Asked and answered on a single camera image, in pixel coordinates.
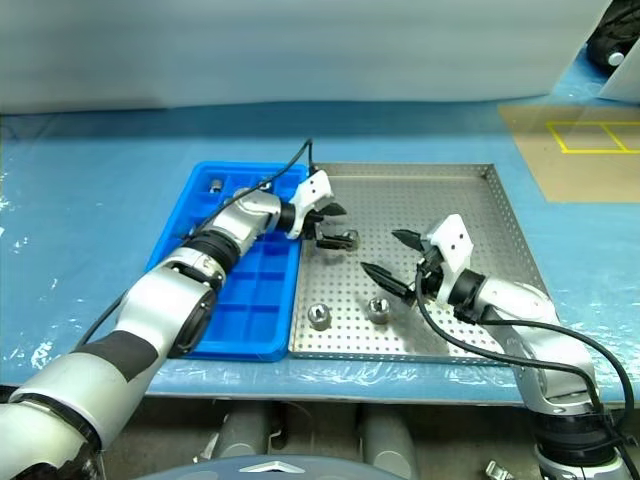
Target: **table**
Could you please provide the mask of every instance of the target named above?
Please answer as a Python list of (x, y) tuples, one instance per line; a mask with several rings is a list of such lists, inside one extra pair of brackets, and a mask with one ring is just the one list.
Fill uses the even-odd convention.
[[(581, 58), (553, 95), (518, 103), (604, 103), (593, 99), (602, 83)], [(4, 117), (0, 383), (19, 384), (67, 352), (137, 279), (195, 164), (283, 162), (308, 136), (321, 162), (494, 163), (560, 318), (619, 355), (639, 389), (640, 205), (547, 203), (495, 102)], [(596, 363), (604, 399), (620, 401), (612, 370)], [(150, 393), (520, 403), (507, 368), (295, 358), (170, 360)]]

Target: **yellow square marking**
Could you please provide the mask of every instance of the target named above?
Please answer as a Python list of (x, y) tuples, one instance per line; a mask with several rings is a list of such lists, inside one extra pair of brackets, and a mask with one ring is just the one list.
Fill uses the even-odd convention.
[[(620, 139), (620, 137), (611, 130), (611, 127), (623, 126), (623, 127), (640, 127), (640, 122), (616, 122), (616, 121), (548, 121), (545, 123), (549, 132), (560, 146), (562, 153), (568, 154), (639, 154), (639, 148), (630, 148)], [(559, 126), (571, 126), (571, 127), (593, 127), (597, 126), (602, 129), (604, 133), (613, 141), (617, 148), (571, 148), (567, 145), (567, 142), (562, 138), (560, 132), (556, 127)]]

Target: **black cable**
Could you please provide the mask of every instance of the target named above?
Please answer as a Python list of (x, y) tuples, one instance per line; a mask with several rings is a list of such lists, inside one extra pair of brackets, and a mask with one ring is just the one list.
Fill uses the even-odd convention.
[(577, 375), (580, 378), (582, 378), (582, 380), (584, 380), (584, 383), (586, 384), (586, 387), (587, 387), (587, 393), (589, 394), (589, 398), (591, 399), (591, 403), (593, 404), (595, 411), (597, 413), (604, 412), (604, 406), (602, 405), (602, 402), (600, 402), (600, 398), (598, 397), (598, 390), (596, 388), (595, 382), (593, 381), (591, 376), (581, 368), (578, 368), (573, 365), (566, 365), (563, 363), (545, 362), (542, 360), (525, 359), (525, 358), (516, 357), (513, 355), (496, 353), (490, 350), (485, 350), (484, 348), (476, 347), (475, 345), (470, 345), (466, 342), (463, 342), (462, 340), (458, 340), (456, 337), (452, 335), (449, 335), (442, 328), (440, 328), (440, 326), (433, 320), (433, 318), (431, 318), (431, 315), (427, 311), (427, 307), (425, 307), (424, 305), (424, 302), (425, 302), (424, 294), (422, 293), (422, 289), (417, 287), (418, 285), (422, 285), (423, 279), (424, 279), (424, 275), (422, 274), (420, 269), (418, 269), (416, 271), (416, 278), (415, 278), (415, 284), (416, 284), (415, 293), (417, 298), (418, 309), (420, 310), (420, 313), (422, 314), (425, 321), (429, 324), (429, 327), (431, 327), (431, 329), (434, 332), (436, 332), (440, 337), (442, 337), (452, 345), (455, 345), (456, 347), (461, 348), (462, 350), (475, 353), (476, 355), (488, 358), (490, 360), (494, 360), (496, 362), (507, 363), (510, 365), (517, 365), (520, 367), (539, 368), (542, 370), (557, 370), (560, 372), (572, 373), (574, 375)]
[(102, 314), (100, 314), (100, 316), (96, 319), (96, 321), (91, 324), (91, 326), (87, 329), (86, 332), (84, 332), (84, 335), (80, 337), (80, 340), (78, 340), (78, 343), (76, 343), (74, 350), (80, 348), (81, 346), (83, 346), (89, 341), (89, 339), (93, 336), (93, 334), (96, 333), (96, 330), (100, 328), (100, 325), (102, 325), (104, 321), (107, 318), (109, 318), (111, 314), (116, 310), (116, 308), (120, 306), (120, 303), (122, 303), (122, 299), (124, 298), (126, 293), (127, 293), (126, 290), (122, 292), (120, 296), (116, 298), (113, 301), (113, 303), (109, 305), (104, 312), (102, 312)]
[(589, 345), (591, 348), (600, 353), (603, 357), (605, 357), (613, 369), (618, 374), (618, 378), (620, 378), (620, 383), (622, 384), (622, 391), (624, 393), (624, 414), (615, 422), (617, 428), (622, 428), (624, 423), (627, 423), (631, 416), (633, 415), (633, 410), (635, 407), (635, 400), (633, 395), (633, 385), (631, 384), (631, 380), (629, 379), (629, 375), (626, 370), (620, 363), (620, 361), (616, 358), (616, 356), (611, 353), (607, 348), (605, 348), (602, 344), (596, 342), (591, 337), (588, 337), (582, 333), (578, 333), (570, 328), (566, 328), (560, 325), (553, 325), (548, 323), (540, 323), (540, 322), (532, 322), (529, 320), (478, 320), (478, 325), (506, 325), (506, 326), (514, 326), (514, 327), (530, 327), (530, 328), (540, 328), (542, 330), (551, 330), (552, 332), (560, 333), (562, 335), (566, 335), (568, 337), (575, 338), (576, 340), (581, 341), (582, 343)]
[(223, 204), (220, 208), (218, 208), (215, 212), (213, 212), (211, 215), (209, 215), (207, 218), (205, 218), (202, 223), (200, 223), (200, 225), (198, 225), (198, 227), (193, 231), (193, 233), (187, 235), (187, 239), (189, 240), (190, 238), (193, 238), (194, 236), (196, 236), (198, 233), (200, 233), (202, 231), (202, 229), (209, 223), (211, 222), (214, 218), (216, 218), (218, 215), (220, 215), (220, 213), (222, 213), (222, 211), (227, 208), (229, 205), (237, 202), (238, 200), (240, 200), (241, 198), (246, 197), (247, 195), (249, 195), (250, 193), (255, 192), (256, 190), (258, 190), (259, 188), (264, 187), (265, 185), (267, 185), (270, 182), (273, 182), (276, 178), (284, 175), (287, 170), (289, 170), (294, 163), (296, 163), (300, 157), (302, 156), (302, 154), (304, 153), (304, 151), (306, 149), (309, 149), (309, 166), (311, 167), (313, 165), (313, 158), (312, 158), (312, 148), (313, 148), (313, 139), (308, 138), (307, 140), (305, 140), (305, 142), (302, 144), (302, 147), (300, 147), (300, 150), (298, 150), (298, 153), (296, 153), (291, 160), (289, 160), (289, 162), (282, 167), (280, 170), (278, 170), (276, 173), (274, 173), (273, 175), (271, 175), (270, 177), (267, 177), (265, 179), (263, 179), (262, 181), (258, 182), (257, 185), (251, 187), (248, 190), (245, 190), (244, 192), (234, 196), (233, 198), (231, 198), (230, 201), (226, 202), (225, 204)]
[(552, 332), (560, 333), (562, 335), (567, 335), (568, 337), (575, 338), (583, 342), (584, 344), (590, 346), (598, 353), (600, 353), (603, 357), (607, 359), (607, 361), (614, 368), (616, 373), (618, 374), (618, 378), (620, 379), (620, 384), (622, 385), (622, 391), (624, 393), (624, 413), (623, 415), (614, 422), (614, 426), (609, 425), (608, 422), (605, 422), (609, 430), (609, 435), (615, 439), (612, 443), (618, 448), (620, 452), (620, 457), (624, 461), (625, 465), (629, 469), (631, 473), (631, 477), (634, 480), (640, 480), (640, 473), (638, 472), (637, 467), (633, 463), (629, 452), (627, 451), (624, 445), (624, 437), (621, 434), (621, 429), (623, 428), (625, 423), (628, 423), (633, 415), (634, 407), (635, 407), (635, 399), (633, 395), (633, 384), (629, 379), (629, 374), (626, 372), (620, 361), (616, 358), (616, 356), (611, 353), (606, 347), (602, 344), (598, 343), (591, 337), (588, 337), (582, 333), (576, 332), (569, 328), (553, 325), (547, 323), (539, 323), (532, 322), (529, 320), (480, 320), (477, 322), (478, 325), (505, 325), (505, 326), (514, 326), (514, 327), (530, 327), (530, 328), (541, 328), (543, 330), (550, 330)]
[[(424, 279), (424, 275), (418, 269), (416, 271), (415, 285), (421, 285), (423, 279)], [(449, 335), (442, 328), (440, 328), (438, 324), (433, 320), (433, 318), (431, 318), (431, 315), (429, 314), (429, 312), (427, 311), (427, 308), (425, 307), (424, 294), (422, 293), (422, 289), (416, 288), (415, 293), (416, 293), (418, 309), (420, 310), (420, 313), (422, 314), (423, 318), (429, 324), (429, 327), (431, 327), (431, 329), (434, 332), (436, 332), (440, 337), (442, 337), (447, 342), (457, 346), (458, 348), (461, 348), (471, 353), (475, 353), (476, 355), (479, 355), (481, 357), (485, 357), (497, 362), (507, 363), (511, 365), (518, 365), (522, 367), (558, 370), (558, 371), (564, 371), (567, 373), (573, 373), (574, 375), (578, 375), (580, 378), (582, 378), (582, 380), (584, 380), (586, 384), (587, 392), (589, 394), (589, 398), (591, 399), (591, 403), (593, 404), (595, 411), (597, 413), (604, 414), (604, 406), (602, 405), (602, 402), (598, 397), (598, 392), (597, 392), (595, 383), (593, 379), (589, 376), (589, 374), (587, 374), (587, 372), (585, 372), (581, 368), (575, 367), (573, 365), (565, 365), (562, 363), (544, 362), (540, 360), (524, 359), (524, 358), (514, 357), (511, 355), (499, 354), (499, 353), (491, 352), (489, 350), (485, 350), (480, 347), (476, 347), (475, 345), (469, 345), (468, 343), (458, 340), (452, 335)], [(624, 368), (622, 367), (622, 364), (620, 364), (619, 360), (604, 346), (600, 345), (598, 342), (596, 342), (592, 338), (589, 338), (585, 335), (582, 335), (581, 333), (574, 332), (573, 330), (570, 330), (568, 328), (561, 327), (558, 325), (548, 325), (548, 324), (540, 324), (537, 322), (527, 322), (526, 320), (522, 320), (522, 321), (506, 320), (504, 322), (505, 323), (503, 323), (502, 321), (494, 322), (489, 320), (489, 321), (478, 322), (478, 324), (479, 325), (489, 325), (489, 324), (508, 325), (513, 323), (516, 326), (517, 325), (533, 326), (537, 328), (545, 328), (547, 326), (550, 326), (551, 328), (548, 328), (548, 330), (553, 330), (558, 333), (562, 333), (562, 334), (571, 336), (573, 338), (576, 338), (577, 340), (584, 341), (584, 343), (586, 343), (587, 345), (591, 346), (596, 351), (601, 353), (605, 358), (607, 358), (609, 362), (611, 362), (611, 365), (614, 367), (614, 369), (616, 369), (616, 372), (620, 377), (620, 382), (623, 384), (623, 390), (625, 392), (625, 415), (617, 422), (617, 425), (621, 426), (625, 421), (627, 421), (630, 418), (631, 413), (629, 413), (628, 406), (631, 405), (631, 412), (633, 412), (633, 406), (634, 406), (633, 387), (631, 385), (631, 381), (629, 380), (629, 376), (627, 372), (624, 370)], [(638, 469), (633, 463), (633, 460), (631, 459), (631, 456), (629, 455), (629, 452), (627, 451), (624, 445), (624, 441), (623, 441), (624, 439), (622, 438), (620, 432), (617, 431), (616, 428), (614, 428), (614, 426), (611, 425), (608, 421), (605, 421), (604, 424), (609, 431), (609, 435), (613, 439), (612, 441), (608, 442), (608, 444), (612, 444), (617, 447), (618, 451), (620, 452), (620, 457), (622, 458), (622, 461), (624, 462), (625, 466), (629, 470), (629, 473), (631, 474), (631, 478), (633, 480), (640, 480), (640, 473), (638, 472)]]
[[(284, 175), (300, 159), (300, 157), (302, 156), (302, 154), (304, 153), (304, 151), (307, 148), (309, 149), (309, 156), (308, 156), (309, 169), (310, 169), (309, 173), (310, 174), (311, 173), (315, 173), (315, 172), (311, 172), (311, 169), (315, 168), (314, 163), (313, 163), (312, 147), (313, 147), (313, 139), (308, 138), (302, 144), (302, 147), (300, 147), (300, 150), (298, 150), (298, 152), (291, 158), (291, 160), (289, 160), (289, 162), (284, 167), (282, 167), (280, 170), (278, 170), (276, 173), (274, 173), (270, 177), (265, 178), (262, 181), (258, 182), (257, 185), (251, 187), (249, 190), (245, 190), (244, 192), (236, 195), (229, 202), (225, 203), (220, 208), (218, 208), (215, 212), (213, 212), (211, 215), (209, 215), (207, 218), (205, 218), (205, 220), (193, 231), (193, 233), (191, 233), (190, 235), (187, 236), (187, 238), (185, 239), (185, 242), (187, 240), (189, 240), (190, 238), (194, 237), (196, 234), (200, 233), (207, 223), (209, 223), (211, 220), (213, 220), (218, 215), (220, 215), (220, 212), (222, 212), (229, 205), (231, 205), (232, 203), (237, 202), (241, 198), (246, 197), (250, 193), (255, 192), (259, 188), (262, 188), (265, 185), (267, 185), (269, 182), (273, 182), (276, 178), (281, 177), (282, 175)], [(105, 322), (105, 320), (107, 318), (109, 318), (109, 316), (111, 316), (111, 314), (116, 310), (116, 308), (118, 308), (118, 306), (120, 306), (120, 303), (122, 302), (122, 299), (124, 298), (126, 293), (127, 293), (126, 290), (124, 292), (122, 292), (122, 294), (118, 298), (116, 298), (113, 301), (113, 303), (107, 307), (107, 309), (104, 312), (102, 312), (102, 314), (96, 319), (96, 321), (91, 324), (89, 329), (86, 332), (84, 332), (84, 335), (82, 335), (80, 340), (78, 340), (78, 343), (76, 343), (76, 346), (75, 346), (76, 349), (81, 347), (82, 345), (86, 344), (89, 341), (89, 339), (96, 332), (96, 330), (98, 328), (100, 328), (100, 325), (102, 325)]]

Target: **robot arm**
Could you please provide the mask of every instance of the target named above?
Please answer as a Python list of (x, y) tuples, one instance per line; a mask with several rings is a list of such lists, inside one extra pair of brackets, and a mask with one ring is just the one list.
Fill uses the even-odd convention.
[(332, 201), (319, 170), (290, 203), (256, 190), (199, 227), (131, 287), (111, 333), (57, 358), (0, 405), (0, 479), (90, 477), (88, 458), (111, 444), (165, 360), (197, 344), (255, 240), (273, 230), (299, 238), (323, 209), (345, 213)]
[[(420, 297), (451, 305), (459, 320), (484, 326), (505, 354), (578, 367), (595, 385), (591, 356), (580, 341), (541, 328), (508, 325), (510, 320), (560, 323), (553, 303), (540, 290), (470, 270), (473, 243), (460, 215), (450, 215), (426, 235), (408, 230), (394, 235), (423, 255), (418, 264), (423, 281), (414, 287), (420, 288)], [(415, 300), (415, 291), (390, 272), (371, 264), (363, 268), (385, 290)], [(632, 478), (610, 441), (608, 420), (592, 404), (583, 378), (532, 367), (513, 366), (513, 371), (532, 413), (535, 454), (545, 480)]]

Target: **metal sheet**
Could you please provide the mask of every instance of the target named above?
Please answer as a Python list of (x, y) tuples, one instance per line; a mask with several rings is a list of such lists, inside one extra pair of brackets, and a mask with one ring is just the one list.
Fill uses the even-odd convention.
[[(405, 361), (482, 361), (451, 347), (427, 329), (419, 313), (378, 288), (361, 261), (377, 263), (411, 282), (419, 255), (400, 244), (391, 231), (424, 231), (451, 213), (460, 213), (475, 244), (472, 268), (544, 290), (500, 180), (491, 165), (323, 165), (336, 198), (349, 215), (335, 221), (360, 233), (351, 253), (321, 250), (306, 242), (300, 261), (289, 349), (297, 356)], [(366, 304), (387, 298), (392, 318), (373, 324)], [(307, 312), (324, 303), (331, 328), (311, 327)], [(456, 320), (451, 308), (430, 304), (434, 320), (456, 337), (501, 351), (484, 329)]]

